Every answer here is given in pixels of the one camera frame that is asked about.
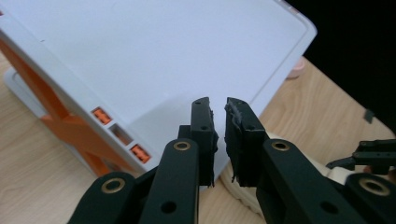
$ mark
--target robotic hand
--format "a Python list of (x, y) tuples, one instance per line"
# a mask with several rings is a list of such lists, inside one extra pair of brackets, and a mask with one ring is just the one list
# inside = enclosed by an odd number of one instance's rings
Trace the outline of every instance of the robotic hand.
[[(270, 139), (250, 106), (228, 98), (225, 141), (233, 181), (256, 187), (268, 223), (395, 223), (396, 187), (370, 174), (345, 185), (322, 176), (291, 142)], [(191, 125), (164, 149), (157, 168), (134, 178), (98, 178), (69, 223), (197, 223), (198, 186), (213, 185), (218, 135), (209, 99), (192, 103)]]

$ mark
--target wood grain surface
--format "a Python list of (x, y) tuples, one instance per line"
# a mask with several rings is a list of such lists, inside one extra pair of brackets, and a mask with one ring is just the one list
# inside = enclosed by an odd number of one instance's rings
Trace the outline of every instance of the wood grain surface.
[[(0, 74), (10, 67), (0, 55)], [(381, 122), (308, 63), (261, 115), (266, 129), (316, 160), (349, 156), (360, 140), (393, 138)], [(0, 223), (66, 223), (95, 179), (0, 81)], [(263, 223), (221, 181), (200, 195), (200, 223)]]

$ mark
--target rectangular slot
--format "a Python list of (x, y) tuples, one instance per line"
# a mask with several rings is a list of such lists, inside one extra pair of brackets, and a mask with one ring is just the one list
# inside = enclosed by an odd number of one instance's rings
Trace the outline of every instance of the rectangular slot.
[(92, 111), (95, 117), (104, 125), (107, 125), (112, 118), (101, 107), (97, 107)]
[(143, 149), (141, 146), (139, 145), (134, 145), (131, 148), (131, 152), (143, 163), (146, 163), (149, 161), (149, 159), (151, 158), (150, 155), (146, 152), (145, 149)]
[(116, 136), (125, 146), (132, 143), (133, 139), (118, 124), (113, 124), (109, 130), (113, 132), (114, 136)]

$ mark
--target white tray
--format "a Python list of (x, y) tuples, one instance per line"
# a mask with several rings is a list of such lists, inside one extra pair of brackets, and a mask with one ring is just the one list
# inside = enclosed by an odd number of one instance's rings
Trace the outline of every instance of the white tray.
[[(8, 43), (137, 172), (155, 167), (191, 102), (209, 96), (220, 135), (215, 173), (227, 162), (226, 98), (259, 115), (316, 34), (274, 0), (2, 0)], [(100, 123), (100, 106), (113, 120)], [(110, 127), (133, 139), (124, 145)], [(129, 149), (138, 144), (151, 159)]]

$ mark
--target brass screw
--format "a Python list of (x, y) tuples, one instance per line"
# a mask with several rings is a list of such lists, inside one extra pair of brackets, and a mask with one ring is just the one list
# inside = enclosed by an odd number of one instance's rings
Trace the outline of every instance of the brass screw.
[[(109, 186), (110, 184), (116, 184), (116, 187), (111, 187)], [(123, 187), (125, 187), (125, 180), (123, 180), (122, 178), (111, 178), (108, 179), (103, 185), (102, 185), (102, 192), (106, 193), (106, 194), (111, 194), (111, 193), (116, 193), (119, 192), (120, 190), (123, 189)]]
[(383, 185), (382, 183), (370, 179), (370, 178), (362, 178), (359, 180), (359, 184), (365, 190), (378, 195), (378, 196), (388, 196), (390, 195), (390, 190), (387, 186)]
[(280, 141), (278, 141), (278, 142), (273, 142), (273, 143), (271, 144), (271, 146), (272, 146), (274, 149), (279, 150), (279, 151), (287, 151), (287, 150), (290, 149), (290, 147), (289, 147), (286, 143), (280, 142)]
[(184, 151), (190, 149), (191, 145), (188, 142), (176, 142), (174, 144), (174, 149)]

